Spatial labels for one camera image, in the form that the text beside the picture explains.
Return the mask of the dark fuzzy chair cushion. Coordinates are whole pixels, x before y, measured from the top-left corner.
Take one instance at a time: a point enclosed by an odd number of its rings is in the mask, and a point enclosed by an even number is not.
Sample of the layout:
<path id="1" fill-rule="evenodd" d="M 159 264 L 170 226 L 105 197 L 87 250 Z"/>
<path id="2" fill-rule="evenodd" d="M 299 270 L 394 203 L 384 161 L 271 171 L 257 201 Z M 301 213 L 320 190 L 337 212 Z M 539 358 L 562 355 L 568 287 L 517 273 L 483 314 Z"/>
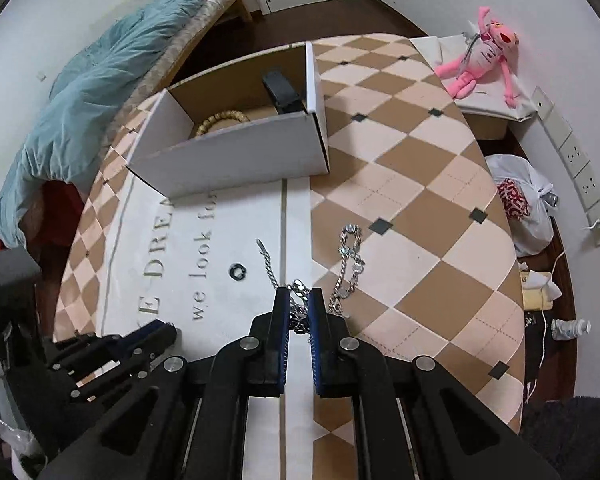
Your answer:
<path id="1" fill-rule="evenodd" d="M 600 479 L 600 398 L 528 403 L 520 436 L 563 479 Z"/>

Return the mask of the pink panther plush toy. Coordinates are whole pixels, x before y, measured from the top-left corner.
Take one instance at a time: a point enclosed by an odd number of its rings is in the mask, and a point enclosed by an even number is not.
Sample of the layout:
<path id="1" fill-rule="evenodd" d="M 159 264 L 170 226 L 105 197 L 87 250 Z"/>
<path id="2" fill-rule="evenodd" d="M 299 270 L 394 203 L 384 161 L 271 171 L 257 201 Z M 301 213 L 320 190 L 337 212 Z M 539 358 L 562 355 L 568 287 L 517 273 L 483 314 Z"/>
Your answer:
<path id="1" fill-rule="evenodd" d="M 453 99 L 464 99 L 474 91 L 478 80 L 499 68 L 504 78 L 504 102 L 509 108 L 517 106 L 509 60 L 518 51 L 516 32 L 489 18 L 491 9 L 480 6 L 478 10 L 478 34 L 471 39 L 467 50 L 459 58 L 443 63 L 434 69 L 440 79 L 453 78 L 446 91 Z"/>

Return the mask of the black smart band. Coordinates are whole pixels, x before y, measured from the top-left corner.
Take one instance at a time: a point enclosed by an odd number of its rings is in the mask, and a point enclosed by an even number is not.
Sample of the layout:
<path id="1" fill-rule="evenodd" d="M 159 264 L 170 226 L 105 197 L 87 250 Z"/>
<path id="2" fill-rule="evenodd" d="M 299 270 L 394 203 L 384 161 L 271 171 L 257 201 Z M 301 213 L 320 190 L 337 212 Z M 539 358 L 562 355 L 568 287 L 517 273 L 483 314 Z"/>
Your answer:
<path id="1" fill-rule="evenodd" d="M 265 73 L 262 76 L 262 84 L 277 114 L 285 115 L 306 110 L 298 91 L 279 70 Z"/>

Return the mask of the teal blue duvet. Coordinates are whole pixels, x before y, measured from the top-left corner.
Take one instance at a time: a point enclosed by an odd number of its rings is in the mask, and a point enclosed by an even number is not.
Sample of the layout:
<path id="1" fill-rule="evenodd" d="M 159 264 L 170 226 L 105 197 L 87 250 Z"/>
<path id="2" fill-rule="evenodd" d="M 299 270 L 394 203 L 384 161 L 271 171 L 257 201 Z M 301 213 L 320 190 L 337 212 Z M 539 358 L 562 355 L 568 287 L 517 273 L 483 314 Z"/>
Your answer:
<path id="1" fill-rule="evenodd" d="M 20 222 L 48 181 L 88 190 L 114 118 L 207 0 L 140 0 L 58 74 L 0 192 L 0 240 L 23 246 Z"/>

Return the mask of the white plastic shopping bag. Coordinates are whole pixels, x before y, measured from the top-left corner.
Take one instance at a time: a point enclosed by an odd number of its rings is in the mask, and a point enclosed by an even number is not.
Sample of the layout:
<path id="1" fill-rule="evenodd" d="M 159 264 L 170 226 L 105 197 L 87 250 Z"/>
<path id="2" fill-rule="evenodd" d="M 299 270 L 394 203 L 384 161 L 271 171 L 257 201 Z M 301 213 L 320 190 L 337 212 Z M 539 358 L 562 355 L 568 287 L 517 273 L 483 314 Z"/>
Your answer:
<path id="1" fill-rule="evenodd" d="M 516 155 L 489 155 L 486 164 L 512 231 L 516 255 L 539 254 L 554 238 L 556 208 L 544 200 L 554 193 L 554 186 L 527 159 Z"/>

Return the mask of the bed with patterned mattress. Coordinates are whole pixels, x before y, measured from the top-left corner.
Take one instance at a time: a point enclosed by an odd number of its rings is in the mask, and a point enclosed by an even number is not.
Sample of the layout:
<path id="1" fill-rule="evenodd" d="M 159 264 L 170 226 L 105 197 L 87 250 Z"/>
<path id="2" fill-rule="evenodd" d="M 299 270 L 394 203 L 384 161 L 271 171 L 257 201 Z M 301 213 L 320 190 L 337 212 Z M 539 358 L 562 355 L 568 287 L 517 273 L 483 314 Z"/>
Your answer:
<path id="1" fill-rule="evenodd" d="M 152 0 L 122 0 L 114 6 L 108 13 L 99 19 L 92 26 L 95 32 L 103 32 L 110 25 L 121 20 L 132 12 L 146 6 Z M 209 31 L 209 29 L 219 23 L 221 18 L 230 18 L 231 16 L 241 14 L 246 10 L 244 0 L 204 0 L 201 8 L 192 18 L 189 18 L 185 25 L 175 34 L 166 44 L 166 50 L 151 65 L 151 68 L 133 87 L 133 91 L 117 115 L 106 129 L 106 146 L 114 140 L 114 135 L 126 122 L 129 114 L 137 105 L 140 105 L 144 99 L 170 86 L 174 81 L 176 73 L 186 61 L 186 58 L 194 50 L 194 47 Z"/>

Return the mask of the checkered beige tablecloth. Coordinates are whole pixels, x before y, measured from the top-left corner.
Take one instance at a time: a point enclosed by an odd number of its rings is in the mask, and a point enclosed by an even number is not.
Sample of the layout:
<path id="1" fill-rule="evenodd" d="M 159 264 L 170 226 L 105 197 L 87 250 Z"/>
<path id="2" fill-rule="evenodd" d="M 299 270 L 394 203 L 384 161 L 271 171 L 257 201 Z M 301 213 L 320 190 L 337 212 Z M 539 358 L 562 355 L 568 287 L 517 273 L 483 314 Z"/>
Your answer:
<path id="1" fill-rule="evenodd" d="M 276 289 L 340 315 L 348 396 L 314 388 L 310 329 L 284 393 L 249 393 L 242 479 L 519 479 L 524 309 L 476 138 L 405 38 L 311 42 L 328 174 L 167 198 L 126 166 L 159 93 L 112 142 L 71 248 L 54 337 L 175 326 L 166 362 L 218 370 Z M 291 293 L 291 286 L 299 291 Z"/>

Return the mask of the wall socket strip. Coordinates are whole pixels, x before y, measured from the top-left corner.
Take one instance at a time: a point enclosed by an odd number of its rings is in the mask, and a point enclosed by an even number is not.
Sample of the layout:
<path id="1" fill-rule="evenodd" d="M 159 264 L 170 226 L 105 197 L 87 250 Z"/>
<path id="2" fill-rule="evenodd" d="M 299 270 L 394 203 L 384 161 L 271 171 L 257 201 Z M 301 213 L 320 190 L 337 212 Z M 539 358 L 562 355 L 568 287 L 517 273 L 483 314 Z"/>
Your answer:
<path id="1" fill-rule="evenodd" d="M 550 143 L 567 170 L 586 215 L 585 231 L 595 246 L 600 246 L 600 182 L 598 182 L 591 157 L 548 95 L 536 86 L 531 102 Z"/>

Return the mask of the white cardboard box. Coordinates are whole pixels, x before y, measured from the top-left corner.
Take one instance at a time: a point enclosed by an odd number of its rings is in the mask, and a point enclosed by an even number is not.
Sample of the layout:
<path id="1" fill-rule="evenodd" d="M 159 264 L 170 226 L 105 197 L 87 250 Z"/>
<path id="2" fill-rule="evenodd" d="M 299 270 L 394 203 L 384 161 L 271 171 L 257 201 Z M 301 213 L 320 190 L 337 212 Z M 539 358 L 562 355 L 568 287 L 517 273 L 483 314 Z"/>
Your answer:
<path id="1" fill-rule="evenodd" d="M 262 76 L 279 70 L 306 110 L 279 115 Z M 126 162 L 167 198 L 328 174 L 314 47 L 286 44 L 205 70 L 159 93 Z"/>

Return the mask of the white cloth covered box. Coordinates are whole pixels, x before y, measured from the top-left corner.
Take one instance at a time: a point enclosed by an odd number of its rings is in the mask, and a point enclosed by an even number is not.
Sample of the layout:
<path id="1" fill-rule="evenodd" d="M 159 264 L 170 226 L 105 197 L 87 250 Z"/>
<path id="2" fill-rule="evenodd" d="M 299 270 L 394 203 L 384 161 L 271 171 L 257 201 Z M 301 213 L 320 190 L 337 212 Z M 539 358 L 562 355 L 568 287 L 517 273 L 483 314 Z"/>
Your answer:
<path id="1" fill-rule="evenodd" d="M 431 68 L 465 54 L 471 41 L 471 36 L 467 34 L 411 39 L 415 49 Z M 505 82 L 499 68 L 483 76 L 469 96 L 455 100 L 478 140 L 502 140 L 509 124 L 526 122 L 536 115 L 532 101 L 519 88 L 515 74 L 512 75 L 512 84 L 517 102 L 515 108 L 508 107 L 504 101 Z"/>

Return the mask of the yellow tissue pack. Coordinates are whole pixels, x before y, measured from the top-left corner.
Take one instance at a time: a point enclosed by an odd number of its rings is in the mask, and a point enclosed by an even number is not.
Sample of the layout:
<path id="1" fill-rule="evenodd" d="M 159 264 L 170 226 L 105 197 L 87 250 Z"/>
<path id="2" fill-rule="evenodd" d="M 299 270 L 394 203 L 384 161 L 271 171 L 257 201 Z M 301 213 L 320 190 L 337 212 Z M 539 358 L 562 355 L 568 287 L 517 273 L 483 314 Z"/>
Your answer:
<path id="1" fill-rule="evenodd" d="M 554 301 L 562 296 L 550 272 L 521 271 L 520 280 L 525 311 L 552 310 Z"/>

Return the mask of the small white bottle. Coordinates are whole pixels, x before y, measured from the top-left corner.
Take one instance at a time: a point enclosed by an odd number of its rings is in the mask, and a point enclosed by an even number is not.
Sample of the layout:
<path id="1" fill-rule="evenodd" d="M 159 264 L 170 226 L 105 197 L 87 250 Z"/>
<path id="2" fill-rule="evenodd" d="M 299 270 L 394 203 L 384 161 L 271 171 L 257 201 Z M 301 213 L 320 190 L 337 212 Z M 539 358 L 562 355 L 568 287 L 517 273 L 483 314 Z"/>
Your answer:
<path id="1" fill-rule="evenodd" d="M 554 318 L 552 321 L 552 337 L 554 340 L 573 340 L 591 331 L 591 322 L 579 318 L 578 320 L 560 320 Z"/>

